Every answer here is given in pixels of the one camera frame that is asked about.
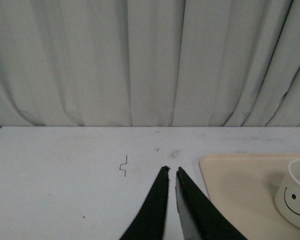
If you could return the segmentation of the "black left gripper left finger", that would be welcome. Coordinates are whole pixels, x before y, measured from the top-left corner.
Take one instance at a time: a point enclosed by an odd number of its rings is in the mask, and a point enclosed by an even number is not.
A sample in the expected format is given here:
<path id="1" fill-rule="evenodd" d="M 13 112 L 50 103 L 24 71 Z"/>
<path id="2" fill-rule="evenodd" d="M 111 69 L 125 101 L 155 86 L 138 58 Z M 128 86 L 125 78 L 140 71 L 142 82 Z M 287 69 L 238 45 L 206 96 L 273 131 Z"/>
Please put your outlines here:
<path id="1" fill-rule="evenodd" d="M 162 240 L 164 238 L 168 197 L 168 166 L 161 167 L 139 212 L 121 236 L 122 240 Z"/>

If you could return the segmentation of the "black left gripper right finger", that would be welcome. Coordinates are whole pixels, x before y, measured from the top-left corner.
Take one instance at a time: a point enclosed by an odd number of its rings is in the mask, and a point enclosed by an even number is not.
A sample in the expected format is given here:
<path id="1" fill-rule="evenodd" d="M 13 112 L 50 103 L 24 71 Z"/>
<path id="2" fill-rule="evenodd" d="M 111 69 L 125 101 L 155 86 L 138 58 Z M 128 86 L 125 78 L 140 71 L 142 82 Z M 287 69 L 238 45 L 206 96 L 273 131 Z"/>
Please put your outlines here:
<path id="1" fill-rule="evenodd" d="M 179 167 L 175 183 L 177 210 L 185 240 L 245 240 Z"/>

